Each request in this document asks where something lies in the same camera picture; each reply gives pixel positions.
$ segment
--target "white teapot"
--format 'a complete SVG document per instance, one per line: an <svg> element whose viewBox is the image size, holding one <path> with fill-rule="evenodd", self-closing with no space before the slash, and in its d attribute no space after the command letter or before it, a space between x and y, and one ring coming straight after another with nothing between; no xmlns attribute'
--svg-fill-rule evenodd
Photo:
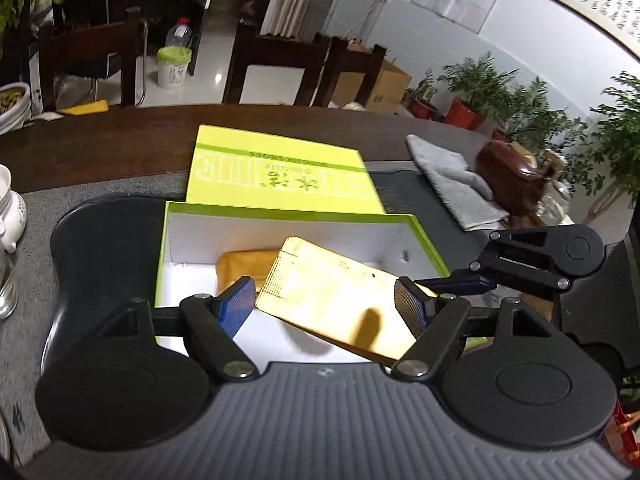
<svg viewBox="0 0 640 480"><path fill-rule="evenodd" d="M11 171L0 164L0 244L8 253L15 253L26 224L24 200L11 190Z"/></svg>

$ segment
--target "gray towel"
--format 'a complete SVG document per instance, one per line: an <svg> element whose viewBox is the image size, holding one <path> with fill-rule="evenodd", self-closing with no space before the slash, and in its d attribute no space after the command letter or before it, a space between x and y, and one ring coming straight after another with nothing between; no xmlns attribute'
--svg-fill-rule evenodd
<svg viewBox="0 0 640 480"><path fill-rule="evenodd" d="M406 138L415 163L429 179L444 205L465 231L501 229L509 213L493 202L494 194L478 174L468 170L465 158L415 135Z"/></svg>

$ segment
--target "brown leather bag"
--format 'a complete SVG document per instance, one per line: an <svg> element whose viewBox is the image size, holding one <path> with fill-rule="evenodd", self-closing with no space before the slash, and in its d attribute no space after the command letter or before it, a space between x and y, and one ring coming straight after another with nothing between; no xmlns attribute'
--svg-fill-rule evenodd
<svg viewBox="0 0 640 480"><path fill-rule="evenodd" d="M516 216L535 211L545 192L546 178L500 140L490 140L480 150L476 173L489 184L498 205Z"/></svg>

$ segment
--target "white floor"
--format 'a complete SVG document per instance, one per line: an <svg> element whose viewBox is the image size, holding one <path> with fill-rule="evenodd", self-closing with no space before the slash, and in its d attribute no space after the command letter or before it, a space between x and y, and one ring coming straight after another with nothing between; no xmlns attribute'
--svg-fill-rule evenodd
<svg viewBox="0 0 640 480"><path fill-rule="evenodd" d="M205 33L193 76L187 76L180 89L166 90L158 86L158 63L154 57L146 58L146 97L142 107L215 104L222 102L226 72L231 58L234 36L231 33ZM293 104L302 79L302 69L268 66L251 66L247 71L241 103L243 104ZM58 107L65 108L82 102L89 91L89 80L69 78L58 99ZM138 58L136 97L142 95L142 58ZM98 83L98 99L112 104L120 102L120 73Z"/></svg>

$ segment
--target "large water bottle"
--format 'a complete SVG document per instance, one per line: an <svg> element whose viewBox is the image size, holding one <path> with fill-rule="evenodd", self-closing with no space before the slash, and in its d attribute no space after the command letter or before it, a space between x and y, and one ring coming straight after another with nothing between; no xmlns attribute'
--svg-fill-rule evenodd
<svg viewBox="0 0 640 480"><path fill-rule="evenodd" d="M180 18L166 35L164 46L189 46L191 43L191 28L188 18Z"/></svg>

